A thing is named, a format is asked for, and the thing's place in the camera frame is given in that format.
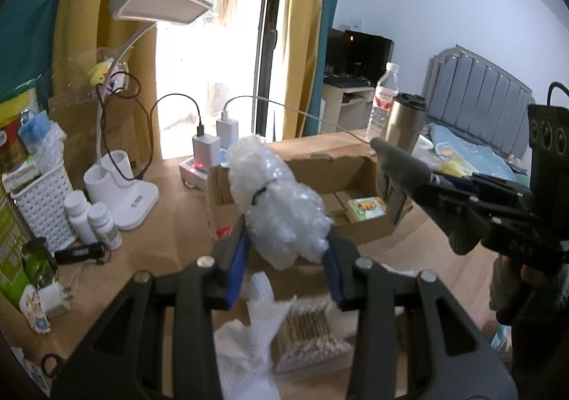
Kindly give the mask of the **person's right hand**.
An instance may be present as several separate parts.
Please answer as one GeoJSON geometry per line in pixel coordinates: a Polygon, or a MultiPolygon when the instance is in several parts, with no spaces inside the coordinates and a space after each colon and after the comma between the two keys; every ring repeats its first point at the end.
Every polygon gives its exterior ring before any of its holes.
{"type": "Polygon", "coordinates": [[[526,287],[540,286],[545,280],[543,272],[514,262],[510,257],[498,255],[493,264],[490,283],[490,309],[505,309],[526,287]]]}

